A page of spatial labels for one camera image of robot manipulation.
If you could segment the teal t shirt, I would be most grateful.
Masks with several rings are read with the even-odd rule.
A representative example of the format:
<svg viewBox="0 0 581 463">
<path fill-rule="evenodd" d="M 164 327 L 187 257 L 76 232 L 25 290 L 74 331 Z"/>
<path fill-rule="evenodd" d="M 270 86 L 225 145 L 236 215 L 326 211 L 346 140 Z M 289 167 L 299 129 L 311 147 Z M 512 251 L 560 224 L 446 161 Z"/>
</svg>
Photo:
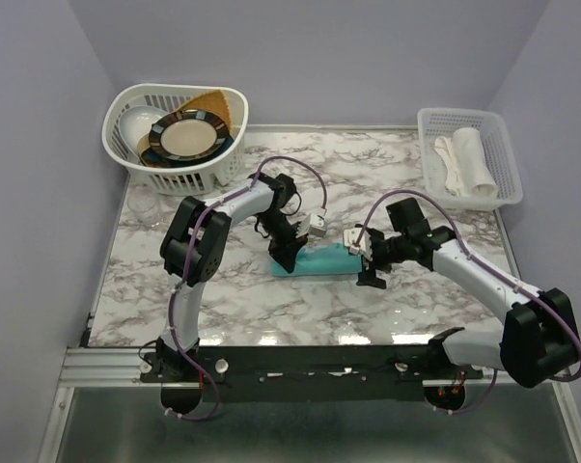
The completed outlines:
<svg viewBox="0 0 581 463">
<path fill-rule="evenodd" d="M 276 278 L 353 275 L 361 270 L 361 258 L 341 243 L 302 248 L 291 272 L 275 260 L 270 262 L 270 274 Z"/>
</svg>

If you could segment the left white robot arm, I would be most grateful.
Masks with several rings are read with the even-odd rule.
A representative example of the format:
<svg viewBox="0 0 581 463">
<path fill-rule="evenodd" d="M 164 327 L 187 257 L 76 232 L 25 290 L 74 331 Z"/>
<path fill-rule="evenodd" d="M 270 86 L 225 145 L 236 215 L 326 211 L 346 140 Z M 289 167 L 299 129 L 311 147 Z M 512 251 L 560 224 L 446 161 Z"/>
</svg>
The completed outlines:
<svg viewBox="0 0 581 463">
<path fill-rule="evenodd" d="M 188 379 L 196 366 L 189 352 L 199 341 L 198 317 L 205 284 L 218 270 L 231 228 L 255 217 L 269 238 L 268 253 L 284 270 L 292 272 L 308 236 L 289 222 L 282 209 L 297 192 L 284 174 L 253 174 L 229 193 L 200 201 L 181 201 L 160 246 L 164 270 L 172 281 L 167 328 L 155 350 L 163 370 L 176 381 Z"/>
</svg>

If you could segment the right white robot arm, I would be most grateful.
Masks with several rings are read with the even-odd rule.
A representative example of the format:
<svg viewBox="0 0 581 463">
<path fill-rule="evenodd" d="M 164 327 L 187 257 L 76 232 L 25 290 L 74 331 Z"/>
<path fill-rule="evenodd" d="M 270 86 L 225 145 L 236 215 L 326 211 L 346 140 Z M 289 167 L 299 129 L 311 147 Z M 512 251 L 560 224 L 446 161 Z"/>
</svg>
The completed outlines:
<svg viewBox="0 0 581 463">
<path fill-rule="evenodd" d="M 414 261 L 459 285 L 502 324 L 491 333 L 457 327 L 433 337 L 428 371 L 445 378 L 460 366 L 492 368 L 524 388 L 579 379 L 581 340 L 568 296 L 502 271 L 469 248 L 455 223 L 432 228 L 417 202 L 420 193 L 405 195 L 386 207 L 395 235 L 386 237 L 367 223 L 344 231 L 344 246 L 362 262 L 359 285 L 385 288 L 377 272 Z"/>
</svg>

